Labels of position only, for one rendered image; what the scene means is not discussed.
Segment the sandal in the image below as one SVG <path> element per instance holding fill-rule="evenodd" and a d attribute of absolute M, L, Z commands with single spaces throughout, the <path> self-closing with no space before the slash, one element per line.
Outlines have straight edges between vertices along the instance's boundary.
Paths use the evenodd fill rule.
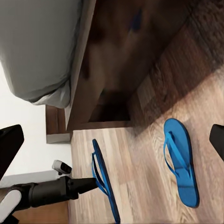
<path fill-rule="evenodd" d="M 166 164 L 176 175 L 180 199 L 187 207 L 197 207 L 199 197 L 188 133 L 180 121 L 175 118 L 169 118 L 164 123 L 164 134 L 163 150 L 165 151 L 165 146 L 167 145 L 175 170 L 170 167 L 168 162 Z"/>
<path fill-rule="evenodd" d="M 110 206 L 111 206 L 111 209 L 112 209 L 112 213 L 113 213 L 113 216 L 114 216 L 114 220 L 115 220 L 116 224 L 120 224 L 120 214 L 119 214 L 117 203 L 116 203 L 116 200 L 115 200 L 115 197 L 114 197 L 114 194 L 113 194 L 113 190 L 112 190 L 112 187 L 111 187 L 111 183 L 110 183 L 110 180 L 109 180 L 109 176 L 108 176 L 108 173 L 107 173 L 107 169 L 106 169 L 106 166 L 105 166 L 103 155 L 101 154 L 101 150 L 100 150 L 100 147 L 98 145 L 97 140 L 93 139 L 92 141 L 93 141 L 93 146 L 94 146 L 94 149 L 95 149 L 95 152 L 92 153 L 92 164 L 93 164 L 94 174 L 97 178 L 96 179 L 96 184 L 108 196 Z M 97 157 L 98 164 L 99 164 L 100 171 L 101 171 L 104 182 L 102 182 L 102 180 L 101 180 L 101 178 L 98 174 L 98 170 L 97 170 L 97 167 L 96 167 L 94 155 L 96 155 L 96 157 Z"/>

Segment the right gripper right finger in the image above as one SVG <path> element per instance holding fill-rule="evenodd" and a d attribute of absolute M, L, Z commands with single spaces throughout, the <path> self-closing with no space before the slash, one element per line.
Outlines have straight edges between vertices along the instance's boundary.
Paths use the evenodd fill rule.
<path fill-rule="evenodd" d="M 214 124 L 210 132 L 209 140 L 224 162 L 224 126 Z"/>

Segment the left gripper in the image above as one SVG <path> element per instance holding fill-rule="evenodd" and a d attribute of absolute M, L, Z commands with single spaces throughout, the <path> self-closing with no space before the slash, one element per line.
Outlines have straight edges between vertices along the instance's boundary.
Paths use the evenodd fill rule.
<path fill-rule="evenodd" d="M 70 179 L 62 176 L 59 180 L 44 182 L 42 196 L 46 205 L 78 199 L 79 194 L 98 188 L 96 177 Z"/>

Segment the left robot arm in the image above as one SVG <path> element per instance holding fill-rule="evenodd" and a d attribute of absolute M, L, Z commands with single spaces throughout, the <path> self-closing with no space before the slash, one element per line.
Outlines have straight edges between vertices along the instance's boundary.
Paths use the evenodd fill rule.
<path fill-rule="evenodd" d="M 60 160 L 55 160 L 52 168 L 57 171 L 55 181 L 11 186 L 0 202 L 0 224 L 18 224 L 12 216 L 15 211 L 78 199 L 79 194 L 98 188 L 96 177 L 70 179 L 72 168 Z"/>

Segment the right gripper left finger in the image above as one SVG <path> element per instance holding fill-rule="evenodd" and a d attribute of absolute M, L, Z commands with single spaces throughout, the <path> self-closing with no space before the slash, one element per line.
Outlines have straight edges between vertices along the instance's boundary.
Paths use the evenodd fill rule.
<path fill-rule="evenodd" d="M 0 180 L 24 143 L 21 125 L 0 129 Z"/>

